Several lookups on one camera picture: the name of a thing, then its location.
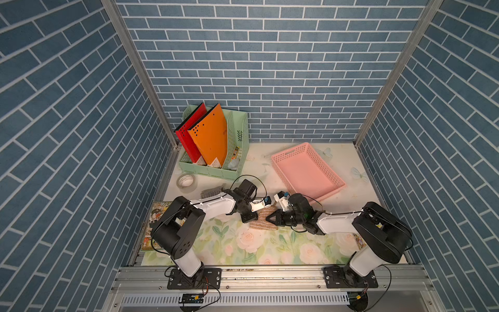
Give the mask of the brown striped dishcloth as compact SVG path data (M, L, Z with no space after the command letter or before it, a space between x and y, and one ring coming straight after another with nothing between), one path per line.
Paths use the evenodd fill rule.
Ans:
M251 221L249 223L250 228L255 229L255 230L267 230L267 231L277 230L278 227L276 225L274 225L273 223L268 222L266 220L266 217L268 217L269 215L274 213L276 210L277 210L277 208L273 205L271 205L270 207L266 207L266 208L258 210L257 211L258 219Z

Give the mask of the grey striped dishcloth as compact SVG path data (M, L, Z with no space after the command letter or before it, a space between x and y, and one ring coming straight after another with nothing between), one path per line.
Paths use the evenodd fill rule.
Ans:
M217 187L213 187L213 188L205 189L205 190L201 191L200 197L201 197L201 199L204 200L204 199L208 199L208 198L211 198L214 196L223 196L223 195L225 195L224 186L219 185Z

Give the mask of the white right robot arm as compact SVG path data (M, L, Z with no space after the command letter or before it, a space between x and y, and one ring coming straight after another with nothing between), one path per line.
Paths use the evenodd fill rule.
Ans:
M358 280L384 263L397 264L413 246L409 227L375 202L367 202L359 211L331 213L314 209L309 199L300 193L288 196L287 206L275 210L266 221L279 227L302 226L312 235L359 235L366 245L344 266L347 278Z

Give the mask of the pink plastic basket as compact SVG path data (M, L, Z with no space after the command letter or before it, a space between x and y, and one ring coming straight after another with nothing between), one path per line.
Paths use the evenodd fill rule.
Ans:
M307 142L276 153L271 160L291 194L300 193L322 201L346 188L346 182Z

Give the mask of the clear packing tape roll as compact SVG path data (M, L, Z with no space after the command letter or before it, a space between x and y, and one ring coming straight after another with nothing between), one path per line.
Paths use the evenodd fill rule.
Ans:
M196 176L193 174L182 174L176 180L177 188L183 194L194 192L198 186Z

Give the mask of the right picture book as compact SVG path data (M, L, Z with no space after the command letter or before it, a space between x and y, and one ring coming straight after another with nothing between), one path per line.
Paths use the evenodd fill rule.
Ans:
M364 239L359 234L355 233L355 234L353 234L353 237L356 241L356 244L357 244L357 247L359 248L359 250L362 250L364 247L367 246Z

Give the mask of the picture book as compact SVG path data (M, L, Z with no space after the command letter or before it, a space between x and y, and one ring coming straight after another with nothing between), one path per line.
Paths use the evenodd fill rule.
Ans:
M356 241L356 244L357 244L357 247L359 248L359 250L362 250L364 247L367 246L364 239L359 234L355 233L355 234L353 234L353 237Z
M152 244L152 231L157 227L162 215L171 205L171 201L154 201L152 203L152 209L149 214L148 224L146 226L143 242L141 245L141 251L148 252L155 248L161 249L158 243L154 242Z

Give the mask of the orange file folder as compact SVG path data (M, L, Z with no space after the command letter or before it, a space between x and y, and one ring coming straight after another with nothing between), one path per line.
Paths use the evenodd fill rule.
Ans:
M188 133L205 164L222 168L227 156L227 122L221 104L207 111Z

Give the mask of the green plastic file rack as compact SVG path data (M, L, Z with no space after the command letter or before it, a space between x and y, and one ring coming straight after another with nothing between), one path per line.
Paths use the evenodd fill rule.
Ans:
M227 157L221 168L194 164L187 150L179 160L180 168L190 174L220 179L235 179L242 169L249 151L248 114L242 111L222 109L227 122Z

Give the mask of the left picture book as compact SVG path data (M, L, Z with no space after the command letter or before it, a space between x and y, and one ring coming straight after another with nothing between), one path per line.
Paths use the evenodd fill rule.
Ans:
M149 214L148 224L146 226L143 242L141 245L141 251L148 252L155 248L161 249L158 243L154 242L152 244L152 231L157 227L162 215L171 205L171 201L154 201L152 203L152 209Z

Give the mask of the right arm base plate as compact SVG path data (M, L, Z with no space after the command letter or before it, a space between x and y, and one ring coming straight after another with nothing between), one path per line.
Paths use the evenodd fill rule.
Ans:
M378 281L371 270L360 276L348 266L331 265L323 268L324 280L328 289L375 289Z

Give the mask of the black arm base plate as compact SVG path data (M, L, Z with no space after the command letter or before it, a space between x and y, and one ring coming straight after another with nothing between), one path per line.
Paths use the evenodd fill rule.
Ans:
M168 278L168 290L190 289L219 289L222 281L222 269L201 268L193 277L188 277L181 270L175 268L165 272Z

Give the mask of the aluminium frame rail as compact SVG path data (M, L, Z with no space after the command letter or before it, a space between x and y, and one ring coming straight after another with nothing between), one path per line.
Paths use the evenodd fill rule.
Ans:
M222 292L328 291L329 279L322 265L222 266ZM377 287L370 291L433 291L434 284L422 265L386 265L374 270ZM163 266L122 267L112 294L166 293L168 273Z

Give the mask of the aluminium corner post left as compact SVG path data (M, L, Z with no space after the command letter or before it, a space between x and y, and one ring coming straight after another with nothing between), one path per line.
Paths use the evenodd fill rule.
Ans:
M154 111L157 113L160 123L166 132L166 135L172 144L174 149L178 149L178 141L175 138L174 132L172 131L170 122L168 121L165 111L161 105L159 97L153 87L151 79L148 76L146 68L140 58L139 52L137 51L133 39L127 29L126 23L120 13L118 5L115 1L102 0L102 5L123 45L124 50L129 57L131 64L133 65L139 80L146 91L149 100L152 103Z

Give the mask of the aluminium corner post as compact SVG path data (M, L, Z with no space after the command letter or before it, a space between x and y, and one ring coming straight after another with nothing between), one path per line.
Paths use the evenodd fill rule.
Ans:
M166 135L172 144L174 149L178 149L178 141L175 138L174 132L172 131L170 122L168 121L165 111L161 105L159 97L153 87L151 79L148 76L146 68L140 58L139 52L137 51L133 39L127 29L126 23L120 13L118 5L115 1L102 0L102 5L123 45L124 50L129 57L131 64L133 65L139 80L146 91L149 100L152 103L154 111L157 113L160 123L166 132Z
M394 68L388 75L385 85L381 89L377 100L374 102L369 114L365 119L364 124L361 126L361 129L355 137L353 144L357 150L360 149L360 146L367 136L369 129L382 110L385 102L387 101L387 98L395 87L397 80L400 78L411 56L416 50L418 43L422 40L422 37L430 26L431 21L434 19L442 3L443 0L430 0L427 2L427 5L422 11L414 30L408 37L408 41L406 42L402 52L400 53L394 65Z

